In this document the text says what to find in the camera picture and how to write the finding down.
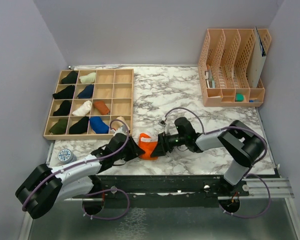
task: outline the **cream sock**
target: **cream sock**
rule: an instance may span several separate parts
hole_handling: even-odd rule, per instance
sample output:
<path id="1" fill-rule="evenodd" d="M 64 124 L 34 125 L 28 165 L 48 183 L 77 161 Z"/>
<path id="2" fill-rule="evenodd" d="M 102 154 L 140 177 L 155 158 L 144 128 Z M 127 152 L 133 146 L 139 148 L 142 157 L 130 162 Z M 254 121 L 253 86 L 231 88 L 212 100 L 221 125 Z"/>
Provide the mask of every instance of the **cream sock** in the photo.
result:
<path id="1" fill-rule="evenodd" d="M 85 101 L 77 110 L 73 111 L 74 116 L 85 116 L 90 112 L 92 107 L 92 102 L 90 100 Z"/>
<path id="2" fill-rule="evenodd" d="M 91 72 L 88 75 L 79 77 L 82 84 L 93 84 L 96 79 L 96 73 Z"/>

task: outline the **wall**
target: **wall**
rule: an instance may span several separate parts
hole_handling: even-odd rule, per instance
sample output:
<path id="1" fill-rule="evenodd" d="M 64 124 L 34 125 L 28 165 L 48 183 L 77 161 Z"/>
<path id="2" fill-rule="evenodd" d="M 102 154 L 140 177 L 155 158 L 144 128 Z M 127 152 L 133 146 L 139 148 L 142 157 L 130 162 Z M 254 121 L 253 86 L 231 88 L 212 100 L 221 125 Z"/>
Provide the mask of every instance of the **wall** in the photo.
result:
<path id="1" fill-rule="evenodd" d="M 269 27 L 260 114 L 280 172 L 289 177 L 300 216 L 300 0 L 285 0 Z"/>
<path id="2" fill-rule="evenodd" d="M 34 0 L 70 65 L 196 64 L 207 28 L 268 27 L 282 0 Z"/>
<path id="3" fill-rule="evenodd" d="M 0 240 L 19 236 L 24 213 L 15 191 L 47 157 L 42 134 L 65 67 L 35 4 L 0 0 Z"/>

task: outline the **marble table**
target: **marble table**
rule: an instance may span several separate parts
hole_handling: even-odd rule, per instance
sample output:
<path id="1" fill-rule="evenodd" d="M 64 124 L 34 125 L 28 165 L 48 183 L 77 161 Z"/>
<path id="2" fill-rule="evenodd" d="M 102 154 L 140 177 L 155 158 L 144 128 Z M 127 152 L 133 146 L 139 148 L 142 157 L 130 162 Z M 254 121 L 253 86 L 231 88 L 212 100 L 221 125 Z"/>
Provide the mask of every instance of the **marble table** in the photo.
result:
<path id="1" fill-rule="evenodd" d="M 184 107 L 195 112 L 204 124 L 205 131 L 228 126 L 240 120 L 263 136 L 257 111 L 254 107 L 204 107 L 197 67 L 189 66 L 80 66 L 80 69 L 134 68 L 133 138 L 138 142 L 140 133 L 158 135 L 164 129 L 158 125 L 170 109 Z M 176 110 L 168 116 L 171 133 L 177 132 L 174 120 L 186 117 L 197 132 L 202 132 L 199 121 L 189 112 Z M 82 159 L 91 151 L 108 143 L 108 140 L 57 140 L 52 151 L 50 166 L 58 166 L 58 152 L 63 148 L 73 151 Z M 155 161 L 134 159 L 123 166 L 112 167 L 101 175 L 222 175 L 232 157 L 225 148 L 203 153 L 173 150 Z M 269 154 L 256 164 L 251 173 L 273 175 L 275 164 Z"/>

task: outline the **orange sock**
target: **orange sock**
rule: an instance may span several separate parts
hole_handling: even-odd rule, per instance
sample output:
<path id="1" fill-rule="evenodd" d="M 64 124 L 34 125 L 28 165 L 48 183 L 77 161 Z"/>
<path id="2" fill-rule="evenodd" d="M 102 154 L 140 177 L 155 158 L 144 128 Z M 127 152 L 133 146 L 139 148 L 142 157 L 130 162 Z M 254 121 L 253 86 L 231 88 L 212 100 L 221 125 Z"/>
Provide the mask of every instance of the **orange sock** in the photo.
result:
<path id="1" fill-rule="evenodd" d="M 145 154 L 139 156 L 143 160 L 157 160 L 158 157 L 150 157 L 155 147 L 157 146 L 158 140 L 152 139 L 145 133 L 140 133 L 138 146 L 145 151 Z"/>

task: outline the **wooden organizer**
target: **wooden organizer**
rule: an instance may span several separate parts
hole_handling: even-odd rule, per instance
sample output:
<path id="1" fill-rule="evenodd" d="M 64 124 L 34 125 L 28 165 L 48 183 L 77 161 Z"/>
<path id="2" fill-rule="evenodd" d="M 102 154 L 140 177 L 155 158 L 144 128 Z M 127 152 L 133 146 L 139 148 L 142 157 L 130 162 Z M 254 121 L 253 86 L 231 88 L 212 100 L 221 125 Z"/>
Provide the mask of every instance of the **wooden organizer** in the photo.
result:
<path id="1" fill-rule="evenodd" d="M 271 36 L 267 29 L 258 29 L 258 32 L 267 53 Z M 256 88 L 251 88 L 246 73 L 255 42 L 253 29 L 207 30 L 198 62 L 204 106 L 259 107 L 264 102 L 265 88 L 261 79 Z M 215 88 L 207 87 L 207 64 L 211 67 Z M 236 94 L 242 94 L 244 100 L 236 102 Z"/>
<path id="2" fill-rule="evenodd" d="M 133 95 L 134 95 L 134 70 L 133 69 L 107 69 L 107 70 L 79 70 L 76 84 L 61 84 L 61 80 L 66 77 L 72 70 L 61 71 L 58 79 L 55 93 L 65 89 L 67 86 L 75 85 L 75 91 L 71 102 L 71 110 L 68 116 L 53 116 L 60 104 L 66 99 L 53 99 L 49 116 L 45 125 L 43 136 L 48 140 L 88 140 L 88 139 L 101 139 L 107 140 L 113 137 L 113 134 L 96 134 L 90 126 L 87 132 L 83 134 L 69 134 L 69 128 L 77 123 L 83 116 L 73 116 L 72 112 L 80 107 L 85 101 L 90 100 L 92 103 L 95 101 L 104 101 L 110 109 L 110 115 L 101 115 L 100 112 L 94 108 L 93 104 L 91 111 L 86 114 L 88 117 L 99 116 L 105 124 L 109 126 L 110 122 L 117 117 L 124 117 L 126 123 L 130 127 L 130 133 L 133 130 Z M 78 99 L 77 95 L 89 84 L 82 84 L 79 77 L 85 76 L 90 73 L 96 72 L 96 79 L 93 88 L 92 98 Z M 49 132 L 49 129 L 58 122 L 59 119 L 67 119 L 66 133 L 54 135 Z"/>

